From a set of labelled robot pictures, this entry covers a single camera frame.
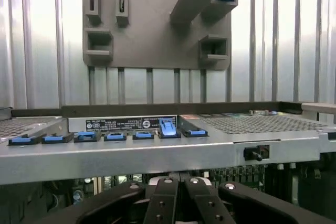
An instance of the perforated metal panel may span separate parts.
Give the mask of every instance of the perforated metal panel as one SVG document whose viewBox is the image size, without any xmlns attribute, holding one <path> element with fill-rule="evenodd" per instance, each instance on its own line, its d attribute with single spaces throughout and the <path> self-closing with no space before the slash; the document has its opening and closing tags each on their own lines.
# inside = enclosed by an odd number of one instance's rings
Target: perforated metal panel
<svg viewBox="0 0 336 224">
<path fill-rule="evenodd" d="M 240 118 L 206 118 L 201 119 L 201 121 L 227 134 L 317 131 L 326 126 L 278 115 L 247 116 Z"/>
<path fill-rule="evenodd" d="M 55 118 L 24 118 L 0 122 L 0 138 L 19 136 L 43 124 L 50 123 Z"/>
</svg>

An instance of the black label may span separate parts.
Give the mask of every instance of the black label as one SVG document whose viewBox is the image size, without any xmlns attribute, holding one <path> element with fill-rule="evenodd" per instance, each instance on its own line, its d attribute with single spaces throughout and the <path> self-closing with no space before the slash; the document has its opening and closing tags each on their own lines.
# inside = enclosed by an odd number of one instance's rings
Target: black label
<svg viewBox="0 0 336 224">
<path fill-rule="evenodd" d="M 176 116 L 143 116 L 133 118 L 112 118 L 86 120 L 87 131 L 121 131 L 121 130 L 146 130 L 159 128 L 159 119 L 173 119 L 176 126 Z"/>
</svg>

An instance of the ventilation grille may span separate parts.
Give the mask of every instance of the ventilation grille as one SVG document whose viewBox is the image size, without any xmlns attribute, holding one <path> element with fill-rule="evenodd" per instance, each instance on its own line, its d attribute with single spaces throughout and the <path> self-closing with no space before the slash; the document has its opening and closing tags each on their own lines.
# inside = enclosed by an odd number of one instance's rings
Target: ventilation grille
<svg viewBox="0 0 336 224">
<path fill-rule="evenodd" d="M 317 131 L 326 126 L 278 115 L 247 116 L 240 118 L 206 118 L 201 119 L 201 121 L 227 134 Z"/>
<path fill-rule="evenodd" d="M 55 118 L 24 118 L 0 122 L 0 138 L 20 136 L 23 133 L 47 124 Z"/>
</svg>

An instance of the black switch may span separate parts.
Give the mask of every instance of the black switch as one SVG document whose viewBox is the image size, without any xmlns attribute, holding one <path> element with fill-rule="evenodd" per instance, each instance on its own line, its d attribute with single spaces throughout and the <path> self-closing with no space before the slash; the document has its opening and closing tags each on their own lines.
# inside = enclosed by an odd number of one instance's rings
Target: black switch
<svg viewBox="0 0 336 224">
<path fill-rule="evenodd" d="M 245 161 L 257 160 L 262 161 L 263 157 L 260 154 L 260 148 L 258 147 L 248 147 L 244 149 L 244 159 Z"/>
</svg>

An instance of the corrugated metal wall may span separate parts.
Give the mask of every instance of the corrugated metal wall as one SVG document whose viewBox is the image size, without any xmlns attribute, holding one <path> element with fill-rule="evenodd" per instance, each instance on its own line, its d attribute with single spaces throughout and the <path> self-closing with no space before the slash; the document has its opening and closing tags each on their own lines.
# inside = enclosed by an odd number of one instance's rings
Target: corrugated metal wall
<svg viewBox="0 0 336 224">
<path fill-rule="evenodd" d="M 88 68 L 82 0 L 0 0 L 0 106 L 334 103 L 335 20 L 336 0 L 239 0 L 227 71 Z"/>
</svg>

